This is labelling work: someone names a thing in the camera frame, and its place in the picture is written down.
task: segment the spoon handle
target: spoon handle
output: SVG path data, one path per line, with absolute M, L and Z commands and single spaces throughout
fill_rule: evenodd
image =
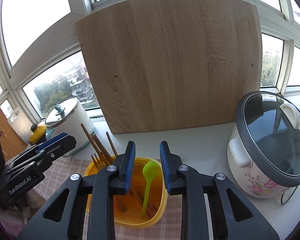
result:
M 150 193 L 150 186 L 151 186 L 151 181 L 147 181 L 147 186 L 146 186 L 145 198 L 143 200 L 141 217 L 145 217 L 146 216 L 146 208 L 147 208 L 147 204 L 148 204 L 148 198 L 149 198 L 149 193 Z

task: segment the white electric pot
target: white electric pot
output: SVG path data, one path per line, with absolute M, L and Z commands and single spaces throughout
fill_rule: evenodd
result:
M 81 123 L 84 124 L 89 133 L 92 133 L 94 130 L 93 122 L 83 109 L 79 100 L 75 97 L 62 101 L 48 114 L 45 120 L 45 125 L 47 126 L 47 140 L 65 132 L 74 136 L 77 141 L 76 147 L 64 154 L 63 157 L 69 157 L 89 144 L 89 140 L 81 127 Z
M 283 97 L 252 92 L 238 103 L 227 148 L 231 172 L 251 196 L 271 198 L 300 184 L 300 112 Z

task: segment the green spoon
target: green spoon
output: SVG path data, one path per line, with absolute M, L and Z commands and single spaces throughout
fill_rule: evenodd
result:
M 147 208 L 147 204 L 148 204 L 148 198 L 149 198 L 149 193 L 150 193 L 151 182 L 154 179 L 154 177 L 157 176 L 159 171 L 160 171 L 160 166 L 155 161 L 149 161 L 143 167 L 142 174 L 143 174 L 143 176 L 145 177 L 145 179 L 147 181 L 147 186 L 146 186 L 145 198 L 143 200 L 141 217 L 146 216 L 146 208 Z

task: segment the flower pattern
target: flower pattern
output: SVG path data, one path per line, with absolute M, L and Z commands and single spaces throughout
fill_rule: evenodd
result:
M 251 183 L 251 185 L 247 185 L 247 188 L 252 192 L 254 196 L 261 196 L 264 194 L 272 193 L 271 189 L 278 185 L 270 179 L 268 180 L 268 182 L 264 183 L 263 178 L 260 175 L 257 175 L 256 177 L 251 176 L 250 173 L 245 173 L 244 175 L 248 178 L 248 182 Z

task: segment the white countertop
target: white countertop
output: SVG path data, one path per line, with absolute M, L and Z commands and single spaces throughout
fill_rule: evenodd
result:
M 300 96 L 289 97 L 288 100 L 300 109 Z M 94 124 L 97 128 L 97 136 L 109 153 L 112 153 L 112 150 L 106 137 L 106 131 L 109 132 L 119 154 L 125 152 L 127 143 L 131 140 L 136 143 L 136 156 L 159 159 L 159 144 L 165 140 L 168 142 L 170 151 L 179 155 L 184 164 L 195 168 L 199 173 L 211 176 L 222 172 L 236 184 L 227 160 L 227 142 L 234 123 L 115 135 L 111 134 L 106 121 L 98 121 Z M 93 153 L 94 149 L 89 144 L 74 154 L 72 158 L 90 160 L 90 154 Z M 282 240 L 290 234 L 300 220 L 300 186 L 284 206 L 280 204 L 280 196 L 267 200 L 257 199 L 248 194 L 246 196 L 269 221 Z

